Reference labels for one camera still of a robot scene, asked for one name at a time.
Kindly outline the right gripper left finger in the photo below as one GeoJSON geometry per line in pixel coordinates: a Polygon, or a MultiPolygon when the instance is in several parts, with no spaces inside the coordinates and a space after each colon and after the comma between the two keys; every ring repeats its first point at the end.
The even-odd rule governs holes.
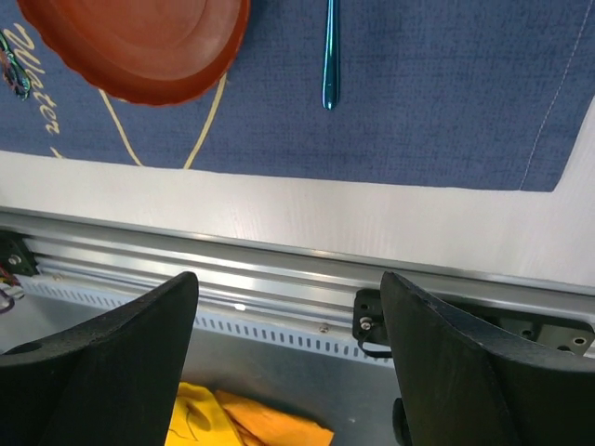
{"type": "Polygon", "coordinates": [[[3,353],[2,444],[164,444],[198,296],[196,275],[183,272],[3,353]]]}

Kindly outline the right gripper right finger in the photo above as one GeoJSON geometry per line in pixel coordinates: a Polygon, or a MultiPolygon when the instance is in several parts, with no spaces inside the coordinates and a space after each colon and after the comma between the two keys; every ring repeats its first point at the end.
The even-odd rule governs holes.
{"type": "Polygon", "coordinates": [[[482,320],[463,333],[452,306],[386,272],[380,297],[401,392],[402,445],[591,445],[594,361],[482,320]]]}

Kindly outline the blue cloth placemat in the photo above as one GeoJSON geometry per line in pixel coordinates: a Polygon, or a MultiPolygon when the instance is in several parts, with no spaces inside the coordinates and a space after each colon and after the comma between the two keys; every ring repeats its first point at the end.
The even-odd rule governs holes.
{"type": "Polygon", "coordinates": [[[594,97],[590,1],[339,1],[340,98],[322,104],[324,1],[253,1],[201,97],[127,102],[1,5],[31,79],[1,87],[4,151],[222,174],[555,190],[594,97]]]}

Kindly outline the blue metal spoon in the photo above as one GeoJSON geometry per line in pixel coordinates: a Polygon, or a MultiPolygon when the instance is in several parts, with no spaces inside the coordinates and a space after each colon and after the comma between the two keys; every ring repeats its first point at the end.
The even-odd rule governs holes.
{"type": "Polygon", "coordinates": [[[322,82],[323,107],[333,110],[340,98],[340,29],[339,1],[328,0],[325,20],[324,64],[322,82]]]}

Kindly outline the red plate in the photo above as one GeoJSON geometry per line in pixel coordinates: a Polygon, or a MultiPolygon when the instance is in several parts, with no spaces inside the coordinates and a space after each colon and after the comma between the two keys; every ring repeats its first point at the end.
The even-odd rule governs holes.
{"type": "Polygon", "coordinates": [[[177,105],[226,73],[244,40],[248,1],[20,1],[63,63],[127,102],[177,105]]]}

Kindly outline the iridescent metal fork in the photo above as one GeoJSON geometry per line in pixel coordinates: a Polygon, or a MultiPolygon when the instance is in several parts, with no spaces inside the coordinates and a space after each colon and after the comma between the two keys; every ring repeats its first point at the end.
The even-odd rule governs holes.
{"type": "Polygon", "coordinates": [[[27,100],[32,88],[31,79],[18,62],[3,33],[0,40],[2,77],[17,98],[27,100]]]}

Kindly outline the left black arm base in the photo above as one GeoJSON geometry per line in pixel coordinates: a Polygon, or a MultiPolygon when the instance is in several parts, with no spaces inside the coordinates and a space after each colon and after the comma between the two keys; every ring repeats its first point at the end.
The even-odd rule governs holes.
{"type": "Polygon", "coordinates": [[[32,277],[39,274],[34,254],[21,234],[1,231],[1,268],[10,275],[32,277]]]}

